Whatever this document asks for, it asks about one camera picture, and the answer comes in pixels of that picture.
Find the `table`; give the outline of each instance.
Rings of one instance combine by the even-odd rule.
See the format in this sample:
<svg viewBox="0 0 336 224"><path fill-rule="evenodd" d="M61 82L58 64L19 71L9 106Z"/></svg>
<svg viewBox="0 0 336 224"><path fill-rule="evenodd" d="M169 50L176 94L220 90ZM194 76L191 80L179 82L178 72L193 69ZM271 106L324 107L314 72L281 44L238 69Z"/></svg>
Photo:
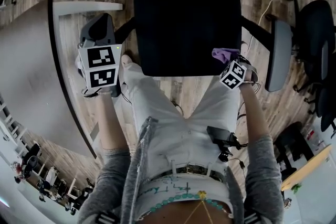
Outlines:
<svg viewBox="0 0 336 224"><path fill-rule="evenodd" d="M93 141L73 105L59 17L99 10L122 10L122 4L43 0L0 32L0 93L13 118L45 139L93 157Z"/></svg>
<svg viewBox="0 0 336 224"><path fill-rule="evenodd" d="M287 177L281 184L281 191L291 189L295 184L300 183L306 176L314 171L329 155L332 146L325 147L319 154L311 158L305 166Z"/></svg>

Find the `wooden floor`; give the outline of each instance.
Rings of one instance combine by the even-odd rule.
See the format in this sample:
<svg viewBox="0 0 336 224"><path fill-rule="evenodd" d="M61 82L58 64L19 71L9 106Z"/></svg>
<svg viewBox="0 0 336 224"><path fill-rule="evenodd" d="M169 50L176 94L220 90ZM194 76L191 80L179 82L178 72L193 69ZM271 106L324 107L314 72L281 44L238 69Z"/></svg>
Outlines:
<svg viewBox="0 0 336 224"><path fill-rule="evenodd" d="M6 0L8 5L0 12L0 27L11 22L22 12L38 3L40 0L17 0L17 5L10 5L10 0ZM56 1L75 1L75 0L56 0ZM133 16L133 1L132 0L87 0L87 1L108 1L124 4L124 10L111 13L115 28L119 28L124 22ZM264 12L270 0L241 0L242 14L248 19L259 22L261 14ZM300 7L304 7L307 3L313 0L298 0ZM336 0L327 0L336 13ZM291 24L295 24L293 3L287 3L286 0L274 0L269 8L269 12L278 16ZM92 18L95 14L81 14L64 16L61 20L62 43L66 47L66 55L68 62L68 77L71 80L73 94L77 96L77 105L81 107L81 117L85 121L85 128L92 130L95 125L94 107L92 100L85 101L79 94L83 87L83 82L75 74L76 70L73 67L73 62L76 57L76 47L79 42L79 33L81 27ZM261 20L261 25L266 29L270 28L269 23ZM243 29L243 40L247 43L250 41L250 35ZM133 31L125 42L125 47L137 52L137 39ZM312 117L307 113L309 105L303 102L307 93L295 93L292 90L294 84L302 84L305 80L302 66L297 64L293 59L290 66L290 73L287 77L286 85L282 90L274 93L268 93L264 89L268 66L269 52L258 42L253 40L248 54L248 59L257 68L260 77L262 88L258 92L258 98L261 102L265 117L270 127L270 134L276 137L281 130L287 125L295 121L301 121L308 129L312 121ZM211 78L210 77L187 77L187 78L155 78L158 85L164 91L170 100L174 100L179 104L184 112L184 116L189 117L200 99L202 98ZM128 103L123 101L120 109L117 111L122 128L128 137L131 147L136 143L136 134L131 115L131 109ZM241 143L247 142L247 130L245 119L240 119L237 125L236 135ZM43 158L47 160L47 165L55 165L61 171L61 177L67 181L71 181L73 177L78 178L78 186L83 187L85 178L94 179L101 165L99 160L85 158L78 154L65 150L49 141L44 141L37 134L29 133L24 137L29 144L32 144L33 139L37 140L44 151ZM234 157L240 158L248 165L248 157L246 150L240 152L234 151ZM239 184L243 188L244 177L239 167L238 162L232 161L230 166L235 173Z"/></svg>

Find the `wall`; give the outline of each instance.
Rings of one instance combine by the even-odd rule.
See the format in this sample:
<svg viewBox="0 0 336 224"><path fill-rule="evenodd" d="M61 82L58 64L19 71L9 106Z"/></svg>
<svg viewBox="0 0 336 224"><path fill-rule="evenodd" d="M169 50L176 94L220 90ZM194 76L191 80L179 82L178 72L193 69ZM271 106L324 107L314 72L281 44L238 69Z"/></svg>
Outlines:
<svg viewBox="0 0 336 224"><path fill-rule="evenodd" d="M336 136L330 139L332 128L322 133L320 120L317 118L312 128L326 145L333 145L330 158L302 181L296 195L292 191L285 192L285 198L293 200L292 206L285 211L285 224L329 224L336 216ZM301 158L293 167L301 167L306 162Z"/></svg>

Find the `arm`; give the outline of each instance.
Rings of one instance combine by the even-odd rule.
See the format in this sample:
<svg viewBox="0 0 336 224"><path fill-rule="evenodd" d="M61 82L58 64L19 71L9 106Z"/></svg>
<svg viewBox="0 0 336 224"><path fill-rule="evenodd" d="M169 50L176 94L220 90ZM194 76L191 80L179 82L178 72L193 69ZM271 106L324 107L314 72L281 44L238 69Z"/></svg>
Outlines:
<svg viewBox="0 0 336 224"><path fill-rule="evenodd" d="M96 216L120 206L131 157L113 102L108 94L96 97L99 136L105 165L96 186L79 212L78 223L95 223Z"/></svg>
<svg viewBox="0 0 336 224"><path fill-rule="evenodd" d="M282 223L281 173L272 138L252 86L243 84L240 91L245 102L249 141L245 209L259 213L272 223Z"/></svg>
<svg viewBox="0 0 336 224"><path fill-rule="evenodd" d="M121 130L112 98L109 94L96 97L96 114L98 117L101 145L105 150L128 149L125 136Z"/></svg>

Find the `shoe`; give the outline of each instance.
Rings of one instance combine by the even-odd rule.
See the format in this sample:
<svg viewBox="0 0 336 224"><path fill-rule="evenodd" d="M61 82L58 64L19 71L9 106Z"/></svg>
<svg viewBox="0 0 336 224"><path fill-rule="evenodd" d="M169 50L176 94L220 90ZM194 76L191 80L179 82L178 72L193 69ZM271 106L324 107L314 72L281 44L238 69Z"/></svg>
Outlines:
<svg viewBox="0 0 336 224"><path fill-rule="evenodd" d="M121 56L121 64L122 67L125 67L126 65L128 65L129 63L132 63L132 59L131 57L129 57L127 54L124 54L123 56Z"/></svg>

